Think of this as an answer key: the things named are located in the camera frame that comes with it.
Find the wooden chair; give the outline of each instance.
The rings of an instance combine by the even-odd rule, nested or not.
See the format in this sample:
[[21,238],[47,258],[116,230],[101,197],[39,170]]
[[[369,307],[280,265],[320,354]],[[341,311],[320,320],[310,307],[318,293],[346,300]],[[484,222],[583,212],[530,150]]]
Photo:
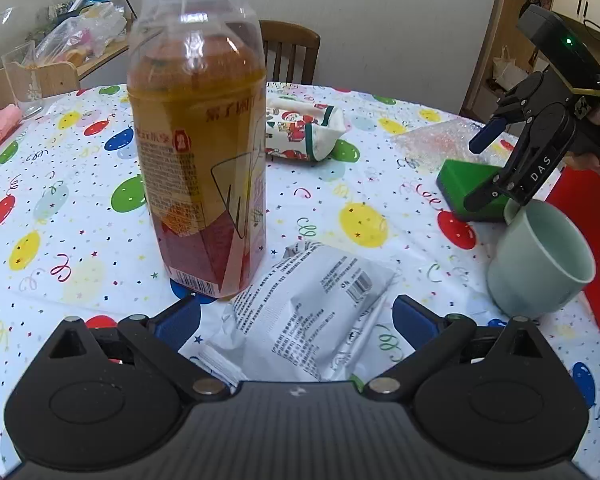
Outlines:
[[264,42],[265,64],[267,63],[269,47],[273,47],[277,43],[275,47],[276,60],[273,63],[273,81],[280,81],[282,45],[290,44],[291,50],[288,58],[289,65],[286,69],[286,82],[291,83],[293,81],[296,64],[296,47],[303,46],[305,53],[300,83],[310,85],[314,81],[315,61],[318,57],[318,48],[320,48],[320,36],[302,25],[274,22],[271,20],[260,20],[260,30],[262,31],[262,41]]
[[[80,79],[75,66],[62,61],[36,69],[36,77],[42,91],[42,97],[51,97],[80,89]],[[9,104],[15,104],[13,92],[9,86],[7,74],[0,69],[0,110]]]

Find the tablecloth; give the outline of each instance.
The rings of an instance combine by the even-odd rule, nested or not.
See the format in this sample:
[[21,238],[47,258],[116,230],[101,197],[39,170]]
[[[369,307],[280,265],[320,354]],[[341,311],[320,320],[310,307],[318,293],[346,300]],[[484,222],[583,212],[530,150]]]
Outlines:
[[[427,153],[405,151],[408,136],[455,116],[345,89],[269,84],[268,91],[341,107],[347,132],[322,162],[267,157],[264,265],[297,240],[320,240],[394,269],[391,299],[409,294],[438,314],[462,312],[479,324],[506,320],[484,277],[503,227],[455,219]],[[0,475],[18,461],[4,431],[6,399],[65,316],[110,326],[129,314],[155,315],[188,293],[170,282],[160,259],[133,137],[125,86],[94,88],[60,96],[0,154]],[[513,142],[495,142],[490,160],[504,162]],[[192,360],[224,307],[201,299],[200,326],[181,349]],[[590,407],[576,462],[600,478],[600,332],[581,297],[539,325]],[[389,302],[354,379],[368,381],[412,351]]]

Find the plastic bottle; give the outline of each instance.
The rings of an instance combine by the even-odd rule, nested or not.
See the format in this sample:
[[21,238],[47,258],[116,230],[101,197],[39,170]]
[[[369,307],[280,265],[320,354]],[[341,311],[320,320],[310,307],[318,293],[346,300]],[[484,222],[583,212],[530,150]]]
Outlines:
[[128,94],[170,277],[208,296],[248,285],[264,254],[266,72],[245,0],[142,0]]

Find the barcode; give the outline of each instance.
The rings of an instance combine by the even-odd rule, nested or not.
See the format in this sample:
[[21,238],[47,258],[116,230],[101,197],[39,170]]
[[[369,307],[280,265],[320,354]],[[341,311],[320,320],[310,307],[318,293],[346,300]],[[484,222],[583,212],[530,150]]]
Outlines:
[[206,282],[205,280],[201,280],[200,278],[196,278],[195,276],[191,276],[186,272],[181,272],[178,269],[174,269],[170,267],[171,275],[176,282],[179,282],[181,285],[186,285],[189,288],[192,288],[196,292],[202,292],[202,294],[206,294],[208,296],[218,297],[220,295],[220,290],[215,283]]
[[373,283],[371,283],[371,280],[363,270],[356,278],[356,281],[347,289],[347,294],[349,294],[351,299],[358,304],[365,299],[365,296],[371,290],[372,285]]

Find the ceramic mug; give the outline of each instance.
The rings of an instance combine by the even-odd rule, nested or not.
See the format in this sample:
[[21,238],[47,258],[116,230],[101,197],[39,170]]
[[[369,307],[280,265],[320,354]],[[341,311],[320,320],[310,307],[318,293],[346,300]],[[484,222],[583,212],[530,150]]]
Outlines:
[[509,200],[508,227],[487,270],[495,304],[509,316],[536,318],[555,312],[596,275],[585,237],[567,216],[547,202],[525,207]]

